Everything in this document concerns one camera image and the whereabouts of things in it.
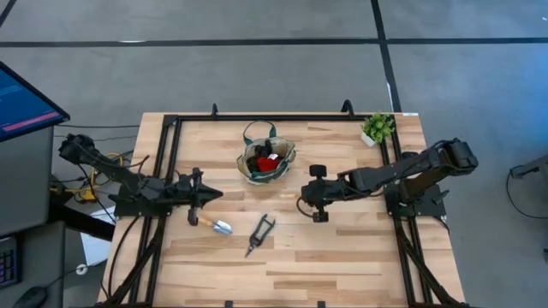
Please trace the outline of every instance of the green bag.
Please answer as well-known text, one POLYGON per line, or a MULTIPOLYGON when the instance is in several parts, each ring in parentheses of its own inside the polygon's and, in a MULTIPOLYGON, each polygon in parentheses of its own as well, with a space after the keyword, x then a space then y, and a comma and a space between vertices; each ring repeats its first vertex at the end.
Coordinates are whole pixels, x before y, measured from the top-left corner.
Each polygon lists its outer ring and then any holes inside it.
POLYGON ((247 125, 246 129, 243 131, 243 141, 246 143, 246 150, 243 155, 239 156, 236 159, 238 163, 238 170, 247 177, 247 180, 256 185, 266 184, 270 181, 273 181, 280 176, 284 175, 288 169, 289 165, 295 160, 295 143, 284 139, 283 137, 276 136, 276 127, 269 121, 263 121, 271 125, 271 131, 268 138, 251 140, 246 137, 247 129, 258 121, 253 121, 247 125), (251 172, 247 166, 247 160, 251 157, 255 157, 255 146, 265 145, 265 142, 269 140, 272 143, 272 153, 278 154, 279 157, 283 157, 280 163, 277 165, 276 169, 268 172, 251 172))

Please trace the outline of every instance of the red object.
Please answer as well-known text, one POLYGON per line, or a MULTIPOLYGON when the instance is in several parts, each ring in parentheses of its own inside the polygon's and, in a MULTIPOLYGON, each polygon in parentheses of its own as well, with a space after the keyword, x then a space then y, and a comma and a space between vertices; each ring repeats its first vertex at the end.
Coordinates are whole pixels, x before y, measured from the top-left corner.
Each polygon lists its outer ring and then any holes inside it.
POLYGON ((260 157, 257 159, 257 164, 259 165, 260 172, 268 172, 274 170, 277 165, 280 163, 278 159, 268 159, 265 157, 260 157))

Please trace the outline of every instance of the black line on floor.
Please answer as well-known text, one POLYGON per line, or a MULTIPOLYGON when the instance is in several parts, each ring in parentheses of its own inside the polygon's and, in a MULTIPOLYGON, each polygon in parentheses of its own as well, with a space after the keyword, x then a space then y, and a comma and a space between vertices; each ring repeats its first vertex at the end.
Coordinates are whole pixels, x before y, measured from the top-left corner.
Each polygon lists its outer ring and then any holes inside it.
POLYGON ((3 23, 6 21, 6 18, 8 18, 9 12, 11 12, 11 9, 14 7, 15 2, 17 2, 17 0, 9 0, 8 4, 6 4, 6 7, 0 14, 0 27, 2 27, 3 23))
POLYGON ((393 112, 402 112, 402 105, 400 104, 400 96, 397 94, 396 77, 394 76, 394 69, 392 67, 392 61, 390 60, 390 51, 386 44, 386 33, 384 32, 383 16, 380 13, 380 6, 378 0, 371 0, 371 6, 373 10, 373 17, 375 18, 375 26, 377 28, 378 46, 380 47, 380 56, 383 58, 384 76, 389 86, 390 102, 392 104, 393 112))
POLYGON ((388 38, 386 44, 547 44, 548 38, 388 38))
POLYGON ((378 44, 376 38, 246 38, 179 39, 147 41, 63 41, 0 42, 0 47, 194 47, 194 46, 272 46, 272 45, 345 45, 378 44))

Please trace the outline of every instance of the wooden tabletop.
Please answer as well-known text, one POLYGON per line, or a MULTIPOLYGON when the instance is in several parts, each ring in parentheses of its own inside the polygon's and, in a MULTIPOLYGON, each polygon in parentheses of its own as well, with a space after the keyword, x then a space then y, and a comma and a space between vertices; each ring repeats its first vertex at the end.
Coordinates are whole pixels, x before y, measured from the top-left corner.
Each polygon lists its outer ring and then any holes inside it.
MULTIPOLYGON (((160 113, 143 115, 133 163, 150 155, 144 174, 152 173, 163 117, 160 113)), ((402 151, 425 148, 418 116, 396 114, 396 123, 402 151)), ((326 165, 331 179, 344 170, 383 165, 380 149, 368 148, 360 140, 360 122, 276 122, 278 135, 295 142, 297 155, 283 178, 263 186, 247 184, 236 168, 235 160, 244 150, 241 133, 247 124, 183 123, 176 170, 183 174, 199 167, 204 171, 203 182, 224 192, 200 214, 227 222, 234 233, 227 236, 203 225, 192 227, 187 223, 188 208, 175 209, 165 230, 154 305, 222 306, 225 300, 234 300, 235 306, 315 306, 319 300, 327 306, 405 305, 396 236, 383 197, 329 205, 327 223, 313 223, 295 208, 301 186, 312 179, 308 174, 311 164, 326 165), (265 213, 276 218, 277 225, 263 245, 244 258, 249 235, 265 213)), ((248 132, 252 138, 263 138, 268 127, 257 124, 248 132)), ((391 142, 388 146, 393 162, 391 142)), ((123 218, 116 225, 105 285, 114 250, 132 219, 123 218)), ((113 288, 134 265, 142 221, 123 243, 113 288)), ((447 230, 433 218, 420 217, 417 222, 430 270, 453 297, 464 300, 447 230)), ((421 300, 414 266, 412 271, 416 298, 421 300)), ((145 297, 148 267, 143 273, 140 300, 145 297)))

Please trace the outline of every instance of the monitor screen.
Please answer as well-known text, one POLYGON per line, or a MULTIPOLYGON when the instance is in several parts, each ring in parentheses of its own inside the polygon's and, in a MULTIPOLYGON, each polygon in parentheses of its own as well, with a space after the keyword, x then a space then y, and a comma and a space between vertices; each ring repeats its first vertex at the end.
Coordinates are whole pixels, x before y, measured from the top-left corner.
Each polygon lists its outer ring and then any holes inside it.
POLYGON ((0 62, 0 141, 68 119, 65 111, 0 62))

